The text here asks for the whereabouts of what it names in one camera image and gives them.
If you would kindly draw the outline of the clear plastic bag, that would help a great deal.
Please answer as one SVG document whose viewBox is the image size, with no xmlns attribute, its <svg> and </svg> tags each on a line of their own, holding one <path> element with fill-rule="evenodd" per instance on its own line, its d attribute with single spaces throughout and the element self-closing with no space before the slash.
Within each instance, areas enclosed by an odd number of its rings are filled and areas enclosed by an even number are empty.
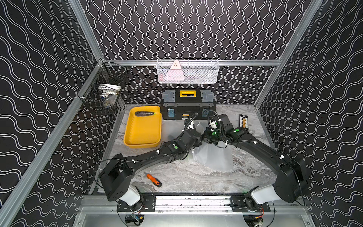
<svg viewBox="0 0 363 227">
<path fill-rule="evenodd" d="M 209 168 L 217 178 L 246 188 L 271 184 L 277 177 L 257 158 L 231 146 L 219 148 L 205 143 L 193 150 L 192 157 L 194 161 Z"/>
<path fill-rule="evenodd" d="M 197 132 L 203 134 L 208 127 L 208 121 L 201 120 L 201 121 L 192 121 L 192 123 L 189 124 L 190 128 L 194 128 Z"/>
</svg>

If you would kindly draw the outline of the yellow plastic tray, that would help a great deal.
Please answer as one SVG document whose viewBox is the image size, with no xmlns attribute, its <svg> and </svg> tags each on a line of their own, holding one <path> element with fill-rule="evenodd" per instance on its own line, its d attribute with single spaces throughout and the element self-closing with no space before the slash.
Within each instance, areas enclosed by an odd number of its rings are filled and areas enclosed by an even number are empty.
<svg viewBox="0 0 363 227">
<path fill-rule="evenodd" d="M 152 112 L 150 116 L 136 116 L 136 112 Z M 162 115 L 159 106 L 139 106 L 130 110 L 124 144 L 129 148 L 154 148 L 161 142 Z"/>
</svg>

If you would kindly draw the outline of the clear zip-top bag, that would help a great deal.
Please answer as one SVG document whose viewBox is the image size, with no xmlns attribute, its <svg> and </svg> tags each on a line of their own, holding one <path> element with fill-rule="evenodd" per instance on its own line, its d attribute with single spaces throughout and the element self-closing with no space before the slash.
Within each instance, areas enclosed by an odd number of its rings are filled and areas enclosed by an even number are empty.
<svg viewBox="0 0 363 227">
<path fill-rule="evenodd" d="M 180 120 L 163 120 L 161 128 L 160 142 L 176 140 L 184 129 L 184 121 Z"/>
</svg>

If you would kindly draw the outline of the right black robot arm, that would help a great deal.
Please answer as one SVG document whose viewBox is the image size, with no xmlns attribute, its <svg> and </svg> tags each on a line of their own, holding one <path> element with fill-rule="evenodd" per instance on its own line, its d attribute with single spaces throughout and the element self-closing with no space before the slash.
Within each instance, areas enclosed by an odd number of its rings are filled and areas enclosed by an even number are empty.
<svg viewBox="0 0 363 227">
<path fill-rule="evenodd" d="M 225 114 L 217 114 L 207 110 L 208 128 L 203 139 L 209 144 L 223 142 L 226 146 L 242 149 L 264 165 L 277 176 L 273 184 L 255 187 L 244 196 L 243 205 L 253 209 L 270 201 L 282 200 L 288 203 L 303 196 L 309 187 L 305 162 L 299 158 L 291 158 L 255 138 L 243 127 L 233 127 Z"/>
</svg>

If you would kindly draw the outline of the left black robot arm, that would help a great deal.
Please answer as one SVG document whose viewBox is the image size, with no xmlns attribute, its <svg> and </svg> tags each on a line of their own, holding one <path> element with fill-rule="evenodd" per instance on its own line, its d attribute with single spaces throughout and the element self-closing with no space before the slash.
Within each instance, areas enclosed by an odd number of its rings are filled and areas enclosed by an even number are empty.
<svg viewBox="0 0 363 227">
<path fill-rule="evenodd" d="M 130 182 L 136 174 L 153 166 L 182 160 L 194 147 L 200 145 L 202 134 L 196 129 L 187 129 L 177 138 L 162 143 L 150 152 L 131 157 L 122 154 L 114 156 L 99 175 L 108 201 L 121 199 L 128 205 L 134 205 L 140 200 L 138 190 L 130 188 Z"/>
</svg>

